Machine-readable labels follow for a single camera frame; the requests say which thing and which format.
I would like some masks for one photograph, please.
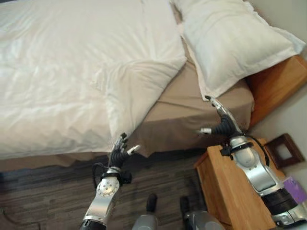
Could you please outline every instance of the mattress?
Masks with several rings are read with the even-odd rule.
[[[145,157],[154,152],[206,148],[220,143],[221,138],[198,135],[201,127],[219,122],[216,110],[204,102],[198,86],[196,68],[186,50],[187,62],[166,87],[144,121],[129,138],[129,147],[141,144]],[[223,94],[219,100],[234,115],[242,129],[247,129],[254,106],[253,96],[244,80]],[[33,156],[0,161],[0,169],[9,171],[48,165],[69,166],[75,161],[88,161],[106,152],[67,153]]]

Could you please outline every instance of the purple object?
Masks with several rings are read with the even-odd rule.
[[[283,181],[284,188],[291,194],[293,199],[298,203],[307,200],[307,193],[303,187],[293,177],[288,177]]]

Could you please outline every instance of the white pillow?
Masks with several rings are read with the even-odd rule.
[[[240,79],[295,54],[292,43],[261,23],[242,0],[174,0],[195,54],[205,95],[218,97]]]

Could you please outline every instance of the wooden headboard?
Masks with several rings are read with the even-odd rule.
[[[299,55],[293,56],[248,76],[247,83],[255,100],[250,121],[253,127],[307,83],[307,62]]]

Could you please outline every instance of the wooden floor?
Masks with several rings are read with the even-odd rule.
[[[182,229],[180,196],[188,196],[192,209],[205,209],[198,176],[193,163],[203,151],[155,153],[150,158],[133,156],[125,165],[133,176],[124,185],[113,215],[113,222],[131,229],[145,213],[147,196],[158,195],[156,216],[162,229]],[[17,170],[1,174],[0,205],[7,216],[18,222],[38,221],[43,230],[79,229],[93,197],[91,165],[107,162],[77,162],[69,168],[50,166],[35,170]],[[15,227],[0,214],[0,229],[37,230],[33,224]]]

